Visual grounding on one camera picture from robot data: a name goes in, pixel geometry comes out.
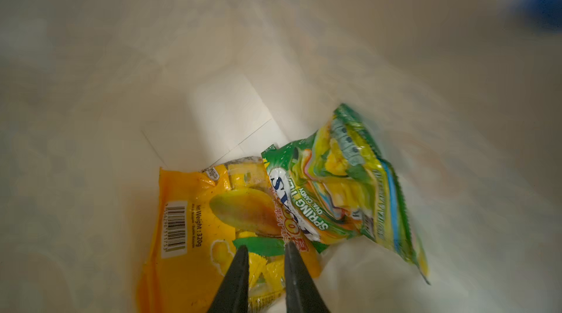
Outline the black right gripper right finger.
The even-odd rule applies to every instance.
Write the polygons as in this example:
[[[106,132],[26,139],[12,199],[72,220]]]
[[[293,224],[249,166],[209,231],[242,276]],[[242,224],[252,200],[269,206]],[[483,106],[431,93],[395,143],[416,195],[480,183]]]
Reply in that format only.
[[[285,245],[287,313],[330,313],[294,242]]]

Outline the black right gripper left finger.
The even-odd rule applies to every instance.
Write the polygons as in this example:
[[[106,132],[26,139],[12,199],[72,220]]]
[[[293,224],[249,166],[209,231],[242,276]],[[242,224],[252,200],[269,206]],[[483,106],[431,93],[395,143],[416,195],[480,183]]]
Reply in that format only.
[[[249,297],[249,252],[245,245],[238,248],[208,313],[247,313]]]

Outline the blue checkered paper bag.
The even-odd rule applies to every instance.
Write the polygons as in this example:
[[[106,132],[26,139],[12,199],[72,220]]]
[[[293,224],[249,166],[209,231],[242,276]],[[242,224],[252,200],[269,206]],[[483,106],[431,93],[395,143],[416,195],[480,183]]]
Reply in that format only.
[[[346,103],[430,267],[330,250],[333,312],[561,311],[561,33],[525,0],[1,0],[1,311],[135,312],[160,168]]]

